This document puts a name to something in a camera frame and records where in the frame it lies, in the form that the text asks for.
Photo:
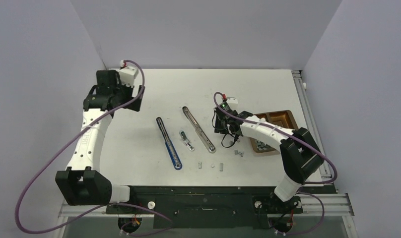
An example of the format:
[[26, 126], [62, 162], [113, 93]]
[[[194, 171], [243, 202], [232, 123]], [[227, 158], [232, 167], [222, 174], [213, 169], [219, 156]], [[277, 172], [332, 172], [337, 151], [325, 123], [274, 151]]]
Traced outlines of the silver black stapler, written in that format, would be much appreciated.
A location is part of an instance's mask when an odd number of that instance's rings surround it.
[[216, 147], [211, 142], [211, 140], [208, 138], [208, 136], [205, 134], [204, 130], [202, 129], [200, 124], [197, 122], [195, 117], [192, 115], [189, 108], [187, 106], [183, 106], [182, 111], [183, 111], [183, 114], [186, 116], [186, 118], [189, 120], [189, 122], [194, 127], [196, 134], [200, 138], [203, 145], [206, 147], [207, 151], [211, 154], [215, 153]]

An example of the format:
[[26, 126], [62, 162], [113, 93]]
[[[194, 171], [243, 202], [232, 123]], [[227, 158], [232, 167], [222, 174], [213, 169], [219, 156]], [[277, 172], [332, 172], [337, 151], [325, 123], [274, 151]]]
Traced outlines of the light blue staple box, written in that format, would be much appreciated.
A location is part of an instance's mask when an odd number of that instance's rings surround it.
[[179, 132], [179, 135], [183, 141], [183, 143], [185, 144], [185, 146], [190, 150], [190, 151], [194, 151], [195, 147], [192, 145], [191, 141], [188, 139], [188, 137], [186, 136], [186, 133], [181, 130]]

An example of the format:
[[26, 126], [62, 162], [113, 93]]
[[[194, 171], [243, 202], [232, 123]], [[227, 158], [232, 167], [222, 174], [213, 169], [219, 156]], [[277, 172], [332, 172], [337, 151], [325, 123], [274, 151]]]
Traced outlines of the blue stapler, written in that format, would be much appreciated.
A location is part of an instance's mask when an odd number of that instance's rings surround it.
[[159, 127], [159, 129], [161, 131], [161, 134], [162, 134], [162, 136], [164, 138], [165, 146], [166, 146], [166, 149], [167, 149], [167, 151], [169, 153], [169, 156], [170, 156], [170, 159], [172, 161], [174, 169], [176, 169], [176, 170], [182, 169], [182, 167], [183, 167], [182, 163], [181, 163], [180, 158], [179, 158], [179, 156], [178, 156], [178, 154], [177, 154], [177, 152], [176, 152], [176, 150], [174, 148], [172, 140], [170, 139], [170, 137], [168, 135], [168, 132], [167, 132], [167, 130], [165, 128], [165, 125], [164, 125], [164, 122], [163, 122], [162, 118], [161, 117], [157, 117], [156, 118], [156, 123], [157, 123], [157, 125], [158, 125], [158, 127]]

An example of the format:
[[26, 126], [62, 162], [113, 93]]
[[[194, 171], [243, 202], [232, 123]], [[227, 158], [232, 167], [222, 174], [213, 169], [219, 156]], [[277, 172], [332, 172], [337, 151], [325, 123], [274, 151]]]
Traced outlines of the brown plastic divided tray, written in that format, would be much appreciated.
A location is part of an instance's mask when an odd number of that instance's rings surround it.
[[[278, 125], [284, 128], [290, 128], [297, 130], [299, 127], [295, 121], [295, 118], [290, 110], [285, 111], [276, 111], [276, 112], [267, 112], [255, 114], [260, 119], [265, 119], [266, 122], [272, 123], [274, 125]], [[258, 151], [255, 145], [255, 139], [250, 138], [252, 149], [255, 153], [263, 154], [263, 153], [277, 153], [278, 151], [271, 147], [270, 150], [267, 151]]]

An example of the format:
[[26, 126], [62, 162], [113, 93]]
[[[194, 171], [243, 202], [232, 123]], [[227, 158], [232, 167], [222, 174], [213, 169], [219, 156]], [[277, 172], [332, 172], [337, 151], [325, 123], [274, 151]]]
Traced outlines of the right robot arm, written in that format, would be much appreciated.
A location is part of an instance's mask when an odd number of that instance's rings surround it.
[[290, 199], [324, 162], [309, 130], [284, 128], [247, 111], [237, 113], [227, 102], [217, 105], [214, 111], [217, 132], [255, 139], [281, 154], [284, 177], [274, 189], [270, 205], [276, 212], [285, 211]]

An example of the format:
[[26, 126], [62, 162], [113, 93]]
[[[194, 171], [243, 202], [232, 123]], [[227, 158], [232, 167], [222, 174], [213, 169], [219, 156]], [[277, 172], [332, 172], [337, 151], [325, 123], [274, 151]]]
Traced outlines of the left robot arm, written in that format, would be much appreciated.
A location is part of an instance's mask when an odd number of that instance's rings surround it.
[[117, 107], [138, 112], [144, 86], [133, 96], [134, 81], [139, 74], [135, 67], [99, 70], [96, 84], [83, 100], [83, 120], [72, 158], [66, 169], [56, 173], [55, 181], [64, 199], [71, 206], [119, 203], [125, 213], [137, 209], [138, 199], [130, 195], [130, 187], [116, 185], [100, 173], [100, 158], [107, 129]]

